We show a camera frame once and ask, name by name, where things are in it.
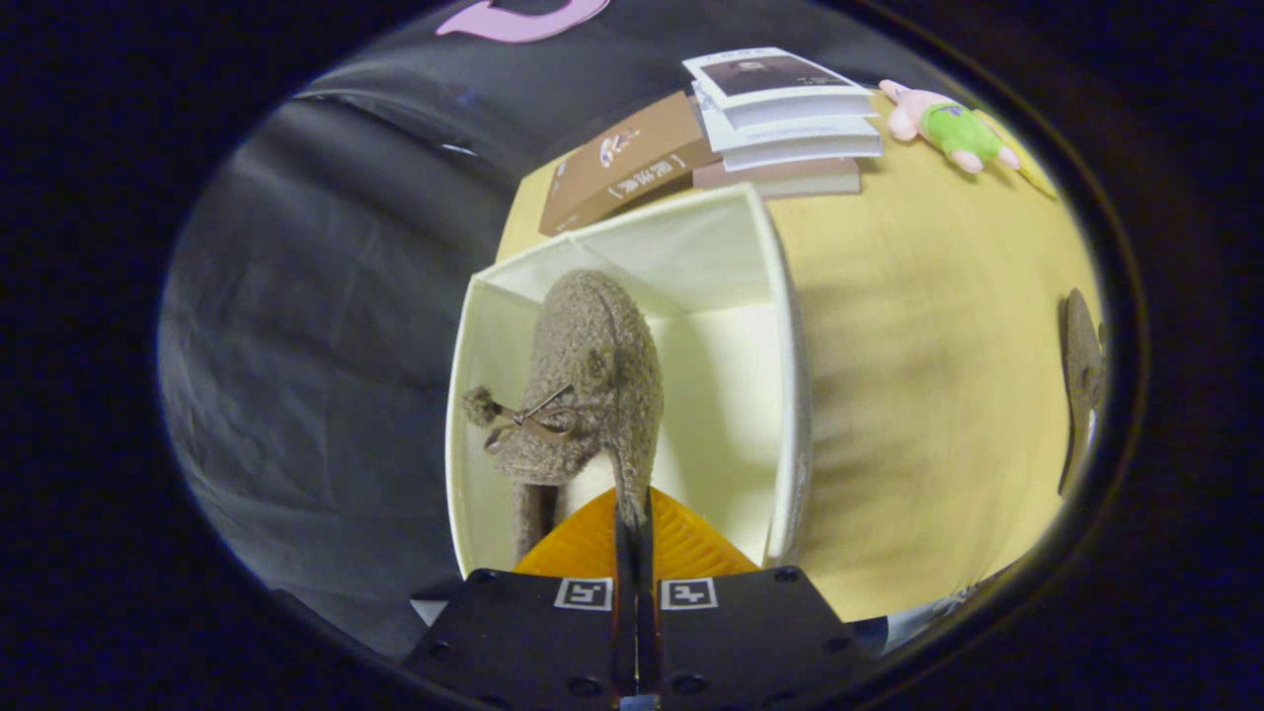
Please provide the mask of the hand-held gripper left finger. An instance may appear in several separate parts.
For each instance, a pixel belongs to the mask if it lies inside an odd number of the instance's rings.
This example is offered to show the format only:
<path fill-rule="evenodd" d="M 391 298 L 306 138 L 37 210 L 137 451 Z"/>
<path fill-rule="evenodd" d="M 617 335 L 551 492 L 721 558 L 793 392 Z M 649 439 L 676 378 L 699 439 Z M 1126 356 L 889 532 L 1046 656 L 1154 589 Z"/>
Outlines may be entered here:
<path fill-rule="evenodd" d="M 638 691 L 638 536 L 613 491 L 581 505 L 514 571 L 479 568 L 406 671 L 495 710 L 617 710 Z"/>

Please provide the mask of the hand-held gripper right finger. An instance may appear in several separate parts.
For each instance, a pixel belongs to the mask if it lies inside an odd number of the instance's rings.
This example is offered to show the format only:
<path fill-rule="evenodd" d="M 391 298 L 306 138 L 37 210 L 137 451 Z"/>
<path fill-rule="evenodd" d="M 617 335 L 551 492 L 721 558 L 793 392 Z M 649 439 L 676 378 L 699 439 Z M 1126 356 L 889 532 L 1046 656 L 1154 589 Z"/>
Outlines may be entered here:
<path fill-rule="evenodd" d="M 805 708 L 872 657 L 796 566 L 761 567 L 704 517 L 648 493 L 638 684 L 659 710 Z"/>

